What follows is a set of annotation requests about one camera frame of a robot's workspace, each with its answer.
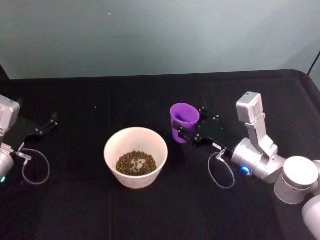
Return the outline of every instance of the wall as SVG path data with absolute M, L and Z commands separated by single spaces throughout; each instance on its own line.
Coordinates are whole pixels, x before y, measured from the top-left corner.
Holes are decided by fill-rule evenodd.
M 0 6 L 0 64 L 12 79 L 307 72 L 320 49 L 318 0 L 0 0 Z

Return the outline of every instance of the table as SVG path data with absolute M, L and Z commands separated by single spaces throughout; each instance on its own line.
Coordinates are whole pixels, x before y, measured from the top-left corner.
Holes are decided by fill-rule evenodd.
M 31 146 L 50 161 L 49 181 L 27 185 L 22 162 L 16 162 L 0 186 L 2 240 L 314 239 L 303 223 L 303 204 L 280 202 L 273 185 L 248 179 L 232 165 L 235 187 L 218 188 L 207 170 L 214 150 L 175 143 L 169 113 L 178 102 L 204 106 L 243 138 L 247 130 L 238 121 L 236 102 L 246 91 L 259 92 L 279 154 L 319 159 L 320 94 L 304 73 L 24 79 L 1 85 L 0 94 L 24 99 L 20 116 L 41 124 L 59 114 L 58 129 Z M 141 190 L 118 183 L 103 157 L 109 137 L 132 126 L 158 132 L 169 151 L 157 180 Z M 228 181 L 228 172 L 219 169 Z

